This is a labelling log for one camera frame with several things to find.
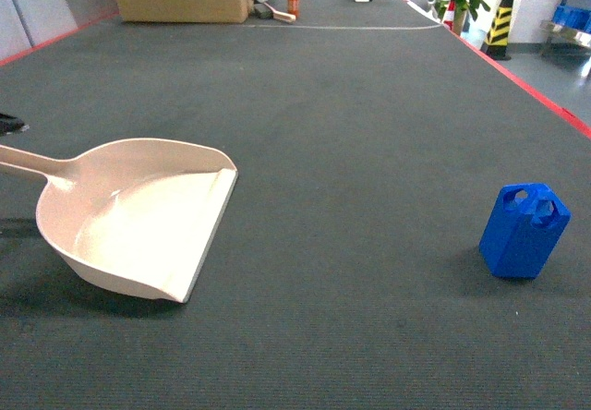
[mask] yellow and black cone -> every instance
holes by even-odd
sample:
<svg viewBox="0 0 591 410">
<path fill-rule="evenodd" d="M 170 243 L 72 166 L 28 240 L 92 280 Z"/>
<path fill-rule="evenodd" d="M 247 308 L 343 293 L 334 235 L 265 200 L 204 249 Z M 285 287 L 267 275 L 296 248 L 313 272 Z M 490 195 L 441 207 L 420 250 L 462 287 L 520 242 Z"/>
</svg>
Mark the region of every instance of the yellow and black cone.
<svg viewBox="0 0 591 410">
<path fill-rule="evenodd" d="M 501 0 L 495 19 L 488 31 L 487 37 L 480 51 L 486 53 L 497 61 L 508 61 L 507 45 L 509 44 L 509 28 L 511 25 L 511 13 L 513 0 Z"/>
</svg>

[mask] small bottle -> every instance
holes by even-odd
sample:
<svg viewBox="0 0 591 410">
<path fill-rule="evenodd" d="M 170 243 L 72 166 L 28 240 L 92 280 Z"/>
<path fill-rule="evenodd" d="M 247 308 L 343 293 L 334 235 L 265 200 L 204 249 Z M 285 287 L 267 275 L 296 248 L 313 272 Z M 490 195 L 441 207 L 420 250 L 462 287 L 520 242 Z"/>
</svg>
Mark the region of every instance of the small bottle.
<svg viewBox="0 0 591 410">
<path fill-rule="evenodd" d="M 287 13 L 299 18 L 299 0 L 287 0 Z"/>
</svg>

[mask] blue container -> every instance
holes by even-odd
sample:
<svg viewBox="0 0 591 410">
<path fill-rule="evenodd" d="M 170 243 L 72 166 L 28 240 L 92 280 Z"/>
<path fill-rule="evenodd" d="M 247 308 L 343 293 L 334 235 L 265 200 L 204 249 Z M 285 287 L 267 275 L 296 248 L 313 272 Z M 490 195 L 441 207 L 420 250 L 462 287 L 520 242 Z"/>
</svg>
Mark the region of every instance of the blue container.
<svg viewBox="0 0 591 410">
<path fill-rule="evenodd" d="M 574 6 L 558 6 L 554 12 L 552 22 L 571 29 L 584 30 L 591 19 L 591 12 Z"/>
<path fill-rule="evenodd" d="M 563 17 L 564 14 L 564 6 L 556 7 L 556 11 L 554 12 L 554 17 L 552 18 L 552 22 L 555 22 L 559 25 L 566 24 L 566 18 Z"/>
<path fill-rule="evenodd" d="M 505 186 L 480 239 L 480 253 L 494 276 L 536 278 L 570 219 L 546 184 Z"/>
</svg>

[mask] blue crate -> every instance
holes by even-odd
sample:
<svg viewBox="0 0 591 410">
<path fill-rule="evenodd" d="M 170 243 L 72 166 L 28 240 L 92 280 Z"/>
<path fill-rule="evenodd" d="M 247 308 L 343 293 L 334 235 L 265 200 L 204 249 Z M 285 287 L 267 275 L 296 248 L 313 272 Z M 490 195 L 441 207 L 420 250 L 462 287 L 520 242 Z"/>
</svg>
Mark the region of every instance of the blue crate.
<svg viewBox="0 0 591 410">
<path fill-rule="evenodd" d="M 591 11 L 574 6 L 558 6 L 552 21 L 556 24 L 576 30 L 585 30 L 591 19 Z"/>
<path fill-rule="evenodd" d="M 566 23 L 566 19 L 563 17 L 564 15 L 564 6 L 557 6 L 556 11 L 554 12 L 554 17 L 552 18 L 552 22 L 564 25 Z"/>
</svg>

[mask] white line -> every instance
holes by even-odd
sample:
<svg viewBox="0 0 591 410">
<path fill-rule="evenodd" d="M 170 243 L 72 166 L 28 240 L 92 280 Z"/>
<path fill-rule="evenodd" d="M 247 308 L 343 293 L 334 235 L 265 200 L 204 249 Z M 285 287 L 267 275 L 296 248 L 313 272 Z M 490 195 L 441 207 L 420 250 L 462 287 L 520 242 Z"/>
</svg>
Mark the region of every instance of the white line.
<svg viewBox="0 0 591 410">
<path fill-rule="evenodd" d="M 237 27 L 249 27 L 252 29 L 308 29 L 308 30 L 369 30 L 369 31 L 404 31 L 404 30 L 430 30 L 441 27 L 438 25 L 428 25 L 426 27 L 325 27 L 314 25 L 254 25 L 239 24 Z"/>
<path fill-rule="evenodd" d="M 431 19 L 433 22 L 439 22 L 438 20 L 435 19 L 435 17 L 430 12 L 425 11 L 423 8 L 421 8 L 420 6 L 415 4 L 414 2 L 409 1 L 409 0 L 402 0 L 402 1 L 406 2 L 411 8 L 413 8 L 415 11 L 417 11 L 418 13 L 423 15 L 424 17 Z"/>
</svg>

